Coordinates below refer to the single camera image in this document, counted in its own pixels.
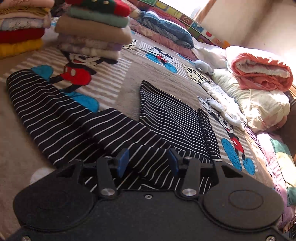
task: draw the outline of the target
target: colorful headboard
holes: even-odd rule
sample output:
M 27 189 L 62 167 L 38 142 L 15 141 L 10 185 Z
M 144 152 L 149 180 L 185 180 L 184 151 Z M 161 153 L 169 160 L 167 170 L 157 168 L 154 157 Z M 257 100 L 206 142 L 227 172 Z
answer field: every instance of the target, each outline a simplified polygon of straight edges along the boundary
M 217 39 L 214 35 L 204 29 L 200 24 L 194 21 L 192 18 L 184 15 L 183 13 L 177 11 L 176 9 L 164 4 L 159 0 L 128 0 L 134 4 L 138 9 L 147 11 L 150 6 L 157 7 L 171 16 L 177 18 L 187 26 L 187 30 L 190 34 L 200 42 L 207 44 L 217 45 L 221 48 L 227 48 L 230 44 L 227 41 L 221 41 Z

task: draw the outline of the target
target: round black disc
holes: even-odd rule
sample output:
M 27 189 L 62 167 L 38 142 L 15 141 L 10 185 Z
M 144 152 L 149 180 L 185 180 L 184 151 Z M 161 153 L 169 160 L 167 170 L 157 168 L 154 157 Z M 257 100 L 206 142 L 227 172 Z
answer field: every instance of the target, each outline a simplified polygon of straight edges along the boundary
M 259 229 L 277 221 L 283 211 L 281 197 L 261 183 L 229 178 L 211 188 L 204 207 L 218 221 L 237 229 Z
M 66 230 L 84 219 L 94 205 L 93 194 L 70 178 L 32 185 L 14 199 L 21 224 L 43 231 Z

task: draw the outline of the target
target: stuffed toy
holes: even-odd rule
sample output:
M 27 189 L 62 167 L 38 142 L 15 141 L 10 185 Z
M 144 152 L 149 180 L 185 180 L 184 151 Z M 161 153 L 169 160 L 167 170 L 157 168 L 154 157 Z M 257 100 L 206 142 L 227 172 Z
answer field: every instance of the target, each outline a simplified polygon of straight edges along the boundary
M 199 70 L 200 72 L 202 72 L 204 74 L 209 74 L 209 75 L 213 75 L 214 74 L 211 66 L 209 64 L 205 63 L 204 61 L 202 61 L 202 60 L 196 60 L 194 62 L 194 64 L 195 64 L 195 68 L 197 70 Z

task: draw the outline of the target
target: green folded cloth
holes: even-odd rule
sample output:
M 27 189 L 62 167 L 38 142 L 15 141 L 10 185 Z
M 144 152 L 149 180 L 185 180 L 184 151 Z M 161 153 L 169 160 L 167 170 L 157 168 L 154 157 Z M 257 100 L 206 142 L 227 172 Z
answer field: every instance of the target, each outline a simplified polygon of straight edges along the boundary
M 67 14 L 73 18 L 92 20 L 118 28 L 125 28 L 130 20 L 129 17 L 116 16 L 111 13 L 101 13 L 76 6 L 71 6 Z

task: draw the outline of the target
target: blue shoe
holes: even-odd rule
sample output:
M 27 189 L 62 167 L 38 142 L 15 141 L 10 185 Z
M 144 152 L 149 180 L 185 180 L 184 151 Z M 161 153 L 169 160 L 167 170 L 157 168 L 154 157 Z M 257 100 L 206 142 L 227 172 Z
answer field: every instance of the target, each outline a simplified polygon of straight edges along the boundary
M 47 81 L 54 72 L 53 68 L 47 64 L 33 67 L 31 68 L 31 70 L 34 71 L 36 74 L 40 75 L 42 78 L 46 79 Z
M 250 175 L 254 175 L 255 174 L 255 166 L 253 161 L 250 158 L 246 158 L 245 160 L 243 160 L 243 165 L 244 168 L 246 169 L 246 171 L 250 174 Z
M 71 92 L 71 93 L 64 93 L 71 97 L 73 100 L 77 101 L 79 104 L 83 105 L 85 108 L 88 108 L 92 112 L 98 112 L 100 104 L 98 101 L 92 97 L 77 93 L 77 92 Z
M 232 165 L 238 169 L 239 171 L 242 170 L 242 165 L 240 164 L 239 157 L 237 156 L 236 152 L 234 151 L 234 148 L 232 144 L 225 138 L 221 140 L 222 146 L 231 161 Z

